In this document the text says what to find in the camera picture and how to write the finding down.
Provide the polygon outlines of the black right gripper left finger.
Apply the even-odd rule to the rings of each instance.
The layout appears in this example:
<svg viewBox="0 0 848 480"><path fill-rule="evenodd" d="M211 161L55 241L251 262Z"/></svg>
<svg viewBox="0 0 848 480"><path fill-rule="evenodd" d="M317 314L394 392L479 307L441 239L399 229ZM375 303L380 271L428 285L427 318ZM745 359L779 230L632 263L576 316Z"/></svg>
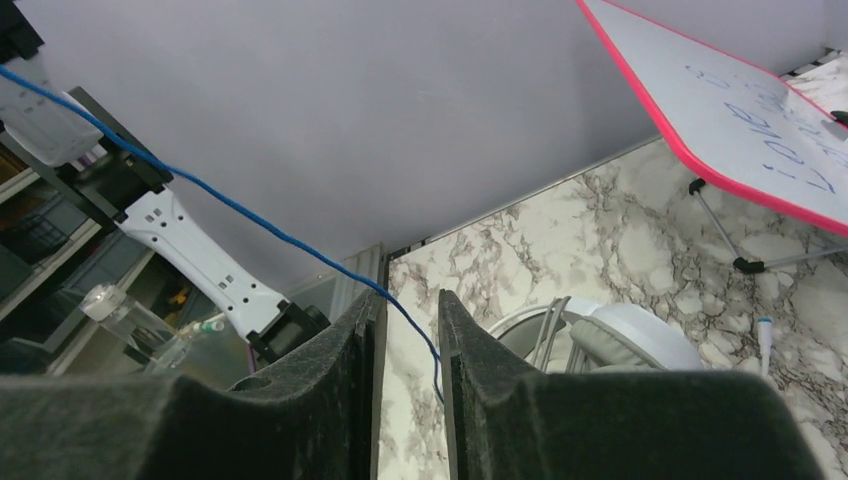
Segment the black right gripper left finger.
<svg viewBox="0 0 848 480"><path fill-rule="evenodd" d="M187 376L5 377L5 479L370 479L376 334L362 293L228 391Z"/></svg>

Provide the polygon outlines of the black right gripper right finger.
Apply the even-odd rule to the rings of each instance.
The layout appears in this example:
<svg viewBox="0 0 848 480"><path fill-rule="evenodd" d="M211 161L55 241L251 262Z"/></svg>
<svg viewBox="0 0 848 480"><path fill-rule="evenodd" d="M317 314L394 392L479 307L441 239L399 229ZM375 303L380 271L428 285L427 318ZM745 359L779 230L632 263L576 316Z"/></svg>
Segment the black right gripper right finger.
<svg viewBox="0 0 848 480"><path fill-rule="evenodd" d="M545 374L438 297L453 479L820 479L762 379L696 373Z"/></svg>

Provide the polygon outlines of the white grey over-ear headphones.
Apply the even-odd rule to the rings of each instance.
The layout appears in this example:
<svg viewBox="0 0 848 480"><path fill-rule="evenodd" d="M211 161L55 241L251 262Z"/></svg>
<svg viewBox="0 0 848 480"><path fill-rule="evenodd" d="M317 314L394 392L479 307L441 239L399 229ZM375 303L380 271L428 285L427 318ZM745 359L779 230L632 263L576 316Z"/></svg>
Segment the white grey over-ear headphones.
<svg viewBox="0 0 848 480"><path fill-rule="evenodd" d="M515 311L488 332L543 373L695 371L701 355L686 337L631 303L555 298Z"/></svg>

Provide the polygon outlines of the blue wired earbuds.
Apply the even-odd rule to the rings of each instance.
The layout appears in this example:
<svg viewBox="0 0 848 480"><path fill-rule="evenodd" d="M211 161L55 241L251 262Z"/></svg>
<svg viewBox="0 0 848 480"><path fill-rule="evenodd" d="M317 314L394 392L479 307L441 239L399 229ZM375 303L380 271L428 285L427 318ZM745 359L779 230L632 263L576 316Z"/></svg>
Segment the blue wired earbuds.
<svg viewBox="0 0 848 480"><path fill-rule="evenodd" d="M206 182L204 182L200 178L196 177L192 173L185 171L183 169L177 168L177 167L172 167L170 165L167 165L167 164L163 163L162 161L160 161L158 158L156 158L153 154L151 154L151 153L149 153L149 152L147 152L143 149L140 149L137 146L127 142L125 139L120 137L116 132L114 132L111 128L109 128L106 124L104 124L102 121L100 121L99 119L94 117L92 114L88 113L87 111L84 111L82 107L75 106L71 102L69 102L69 101L67 101L63 98L60 98L56 94L49 92L48 90L33 84L32 82L28 81L27 79L17 75L16 73L13 73L9 69L7 69L5 66L1 67L1 76L3 78L5 78L6 80L24 88L24 89L27 89L27 90L32 91L34 93L37 93L37 94L41 95L43 98L48 99L48 100L52 101L53 103L66 108L67 110L73 112L74 114L76 114L80 118L82 118L83 120L90 123L93 127L98 129L105 137L109 138L112 142L114 142L117 146L121 147L122 149L129 151L130 153L136 155L137 157L141 158L143 161L147 162L148 164L152 165L153 167L161 168L161 169L163 169L163 170L165 170L165 171L167 171L171 174L175 174L175 175L193 183L197 187L203 189L209 195L213 196L219 202L227 205L229 208L238 212L240 215L249 219L250 221L252 221L256 225L262 227L263 229L265 229L266 231L268 231L269 233L274 235L279 240L302 250L303 252L309 254L313 258L321 261L325 265L336 270L340 274L342 274L342 275L344 275L344 276L346 276L346 277L348 277L348 278L350 278L354 281L357 281L357 282L359 282L363 285L366 285L366 286L372 288L375 292L377 292L379 295L381 295L383 298L385 298L388 302L390 302L404 316L404 318L409 323L409 325L415 330L415 332L422 338L422 340L427 345L427 347L430 351L430 354L433 358L433 361L434 361L434 375L433 375L434 391L435 391L436 397L439 400L439 402L441 404L444 404L444 396L443 396L442 390L440 388L440 379L439 379L439 377L440 377L440 355L439 355L439 353L436 349L436 346L434 345L433 341L428 337L428 335L421 329L421 327L410 316L410 314L407 312L407 310L384 287L380 286L379 284L375 283L374 281L372 281L372 280L370 280L370 279L368 279L368 278L366 278L366 277L364 277L360 274L352 272L351 270L345 268L342 264L335 262L335 261L331 260L330 258L326 257L324 254L322 254L318 250L314 249L312 246L308 245L307 243L304 243L301 240L288 235L287 233L283 232L282 230L280 230L279 228L274 226L272 223L268 222L267 220L265 220L261 216L255 214L253 211L244 207L243 205L236 202L235 200L232 200L231 198L222 194L221 192L216 190L214 187L210 186L209 184L207 184Z"/></svg>

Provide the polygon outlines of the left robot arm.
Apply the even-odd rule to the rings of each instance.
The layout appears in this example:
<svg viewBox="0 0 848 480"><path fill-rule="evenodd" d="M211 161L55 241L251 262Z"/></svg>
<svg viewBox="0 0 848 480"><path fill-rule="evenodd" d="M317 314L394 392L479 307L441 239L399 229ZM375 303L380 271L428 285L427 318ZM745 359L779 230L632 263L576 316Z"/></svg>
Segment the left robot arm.
<svg viewBox="0 0 848 480"><path fill-rule="evenodd" d="M244 269L191 218L161 166L88 95L55 89L40 59L1 59L1 122L26 162L90 218L167 260L267 364L330 322Z"/></svg>

